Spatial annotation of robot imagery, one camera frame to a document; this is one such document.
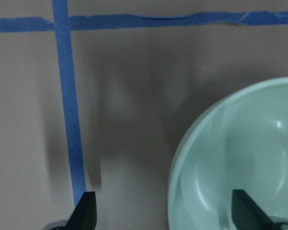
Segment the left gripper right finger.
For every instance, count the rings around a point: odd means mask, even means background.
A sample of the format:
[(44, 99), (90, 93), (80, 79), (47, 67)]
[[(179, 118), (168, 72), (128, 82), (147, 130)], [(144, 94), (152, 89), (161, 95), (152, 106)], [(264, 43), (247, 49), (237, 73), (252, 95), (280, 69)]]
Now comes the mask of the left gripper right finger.
[(231, 217), (238, 230), (278, 229), (278, 225), (242, 189), (232, 191)]

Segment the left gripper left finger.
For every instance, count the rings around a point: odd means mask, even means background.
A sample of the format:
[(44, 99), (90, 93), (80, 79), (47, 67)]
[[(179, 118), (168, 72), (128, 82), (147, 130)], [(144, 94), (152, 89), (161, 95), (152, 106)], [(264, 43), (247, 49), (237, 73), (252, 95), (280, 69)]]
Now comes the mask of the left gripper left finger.
[(69, 218), (67, 230), (94, 230), (97, 223), (96, 194), (83, 193), (79, 203)]

